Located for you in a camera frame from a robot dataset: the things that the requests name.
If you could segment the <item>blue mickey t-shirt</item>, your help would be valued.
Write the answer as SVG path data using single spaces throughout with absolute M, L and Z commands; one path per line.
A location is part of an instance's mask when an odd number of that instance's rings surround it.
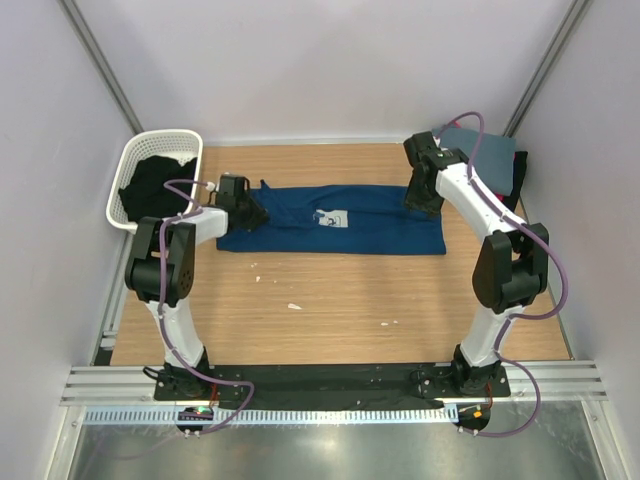
M 442 220 L 404 205 L 406 189 L 391 185 L 327 185 L 251 191 L 269 220 L 234 230 L 216 246 L 233 253 L 444 255 Z

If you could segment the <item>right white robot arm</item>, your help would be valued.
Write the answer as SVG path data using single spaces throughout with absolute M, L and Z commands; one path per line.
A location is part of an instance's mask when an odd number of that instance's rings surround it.
M 547 287 L 548 255 L 520 230 L 523 219 L 489 190 L 461 150 L 440 147 L 430 131 L 412 135 L 403 147 L 412 167 L 405 206 L 436 215 L 448 202 L 481 242 L 472 274 L 479 307 L 454 350 L 449 375 L 456 394 L 481 395 L 498 378 L 513 320 Z

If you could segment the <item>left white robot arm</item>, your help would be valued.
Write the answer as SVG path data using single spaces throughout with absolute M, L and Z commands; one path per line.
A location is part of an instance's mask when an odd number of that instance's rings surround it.
M 252 196 L 248 178 L 223 174 L 216 183 L 172 179 L 165 190 L 192 209 L 138 222 L 125 269 L 125 285 L 152 314 L 164 347 L 160 370 L 143 372 L 165 394 L 198 400 L 218 383 L 190 309 L 196 247 L 233 230 L 252 231 L 269 215 Z

